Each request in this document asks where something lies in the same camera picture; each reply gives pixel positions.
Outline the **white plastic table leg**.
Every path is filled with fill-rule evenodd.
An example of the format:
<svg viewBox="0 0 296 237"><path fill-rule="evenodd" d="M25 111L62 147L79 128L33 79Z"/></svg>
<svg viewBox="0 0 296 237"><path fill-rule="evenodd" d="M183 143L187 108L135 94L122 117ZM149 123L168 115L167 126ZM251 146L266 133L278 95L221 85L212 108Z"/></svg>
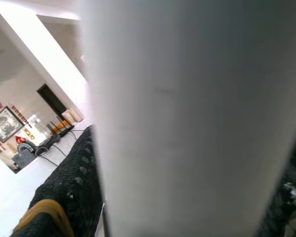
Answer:
<svg viewBox="0 0 296 237"><path fill-rule="evenodd" d="M112 237L254 237L296 141L296 0L79 0Z"/></svg>

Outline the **framed wall picture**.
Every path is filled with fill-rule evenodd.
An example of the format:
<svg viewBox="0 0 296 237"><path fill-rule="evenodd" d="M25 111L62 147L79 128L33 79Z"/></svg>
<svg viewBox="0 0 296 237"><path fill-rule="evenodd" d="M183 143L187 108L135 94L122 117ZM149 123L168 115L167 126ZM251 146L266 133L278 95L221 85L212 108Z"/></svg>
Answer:
<svg viewBox="0 0 296 237"><path fill-rule="evenodd" d="M0 142L5 143L14 134L24 127L22 121L13 113L9 107L0 111Z"/></svg>

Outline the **grey plastic bin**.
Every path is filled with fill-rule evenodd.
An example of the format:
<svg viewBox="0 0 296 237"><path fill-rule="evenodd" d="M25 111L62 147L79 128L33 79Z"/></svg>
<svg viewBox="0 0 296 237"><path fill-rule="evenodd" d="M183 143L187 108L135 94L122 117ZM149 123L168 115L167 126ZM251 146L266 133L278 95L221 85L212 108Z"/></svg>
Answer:
<svg viewBox="0 0 296 237"><path fill-rule="evenodd" d="M12 159L16 167L21 170L29 165L35 158L35 148L27 143L21 143L17 146L17 154Z"/></svg>

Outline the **tan rubber band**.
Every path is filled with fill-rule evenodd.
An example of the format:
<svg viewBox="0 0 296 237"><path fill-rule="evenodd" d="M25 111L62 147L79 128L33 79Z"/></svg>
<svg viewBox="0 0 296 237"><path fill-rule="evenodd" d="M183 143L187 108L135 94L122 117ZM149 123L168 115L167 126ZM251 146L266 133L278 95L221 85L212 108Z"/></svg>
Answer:
<svg viewBox="0 0 296 237"><path fill-rule="evenodd" d="M74 231L62 206L55 200L43 199L27 210L22 216L13 233L26 227L37 215L48 214L54 224L60 229L65 237L74 237Z"/></svg>

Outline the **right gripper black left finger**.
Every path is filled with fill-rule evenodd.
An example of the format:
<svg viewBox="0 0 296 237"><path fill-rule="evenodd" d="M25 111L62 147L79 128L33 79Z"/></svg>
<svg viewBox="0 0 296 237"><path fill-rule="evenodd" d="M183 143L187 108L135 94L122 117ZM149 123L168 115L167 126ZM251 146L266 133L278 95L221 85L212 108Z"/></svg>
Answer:
<svg viewBox="0 0 296 237"><path fill-rule="evenodd" d="M40 185L30 202L50 199L61 205L73 231L71 237L95 237L103 199L97 158L94 152L93 126L87 127L74 143L67 157ZM10 237L69 237L46 212L35 214Z"/></svg>

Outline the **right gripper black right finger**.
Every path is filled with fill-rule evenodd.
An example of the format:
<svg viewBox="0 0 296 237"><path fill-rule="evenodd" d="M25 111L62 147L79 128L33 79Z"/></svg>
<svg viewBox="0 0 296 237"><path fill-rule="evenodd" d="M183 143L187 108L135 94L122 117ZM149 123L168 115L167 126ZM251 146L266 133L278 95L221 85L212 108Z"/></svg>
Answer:
<svg viewBox="0 0 296 237"><path fill-rule="evenodd" d="M296 237L296 158L289 161L277 182L258 237Z"/></svg>

